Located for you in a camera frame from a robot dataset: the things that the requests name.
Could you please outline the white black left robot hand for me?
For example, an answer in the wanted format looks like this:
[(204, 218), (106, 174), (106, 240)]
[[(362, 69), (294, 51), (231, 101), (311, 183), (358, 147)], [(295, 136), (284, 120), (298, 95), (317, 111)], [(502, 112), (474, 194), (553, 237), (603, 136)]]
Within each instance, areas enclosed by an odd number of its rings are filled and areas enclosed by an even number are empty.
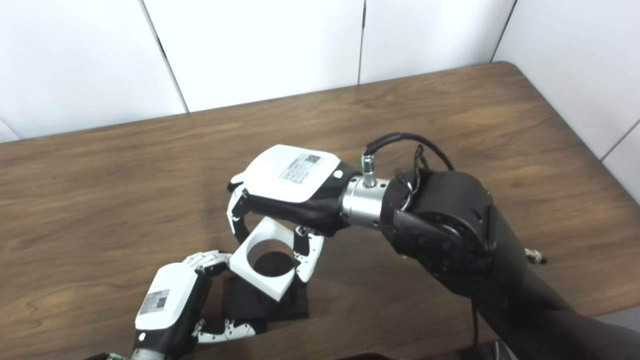
[(206, 321), (201, 312), (213, 278), (230, 268), (231, 253), (199, 251), (158, 269), (135, 316), (133, 360), (180, 360), (196, 346), (266, 333), (262, 321)]

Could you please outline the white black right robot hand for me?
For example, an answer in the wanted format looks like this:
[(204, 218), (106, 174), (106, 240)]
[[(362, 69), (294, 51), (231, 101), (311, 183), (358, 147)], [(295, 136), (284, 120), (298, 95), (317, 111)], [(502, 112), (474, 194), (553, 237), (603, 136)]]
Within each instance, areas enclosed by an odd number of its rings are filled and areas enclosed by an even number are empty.
[(249, 237), (247, 214), (294, 224), (295, 282), (306, 286), (315, 268), (311, 256), (320, 253), (312, 241), (349, 226), (343, 217), (343, 192), (360, 174), (333, 153), (274, 145), (227, 184), (231, 231), (238, 243)]

